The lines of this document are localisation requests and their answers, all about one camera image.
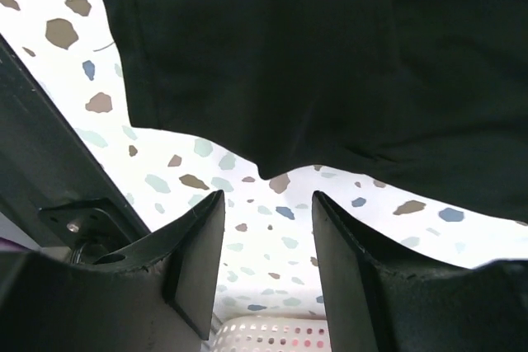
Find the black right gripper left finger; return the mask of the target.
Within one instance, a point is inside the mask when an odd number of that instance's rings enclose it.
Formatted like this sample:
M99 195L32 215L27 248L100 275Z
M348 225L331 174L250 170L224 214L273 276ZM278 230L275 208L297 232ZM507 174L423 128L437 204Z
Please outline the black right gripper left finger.
M198 351L210 328L224 194L91 265L1 254L4 351Z

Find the black t-shirt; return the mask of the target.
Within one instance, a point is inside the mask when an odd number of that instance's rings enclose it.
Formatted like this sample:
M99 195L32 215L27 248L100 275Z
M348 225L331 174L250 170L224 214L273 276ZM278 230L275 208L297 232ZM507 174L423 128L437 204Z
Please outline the black t-shirt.
M527 219L527 0L103 0L130 122Z

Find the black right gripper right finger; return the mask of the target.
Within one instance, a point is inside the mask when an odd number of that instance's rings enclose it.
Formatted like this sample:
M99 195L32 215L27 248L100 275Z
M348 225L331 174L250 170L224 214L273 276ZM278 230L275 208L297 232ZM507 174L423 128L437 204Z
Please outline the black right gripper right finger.
M413 251L313 194L313 234L336 352L525 352L527 264L475 269Z

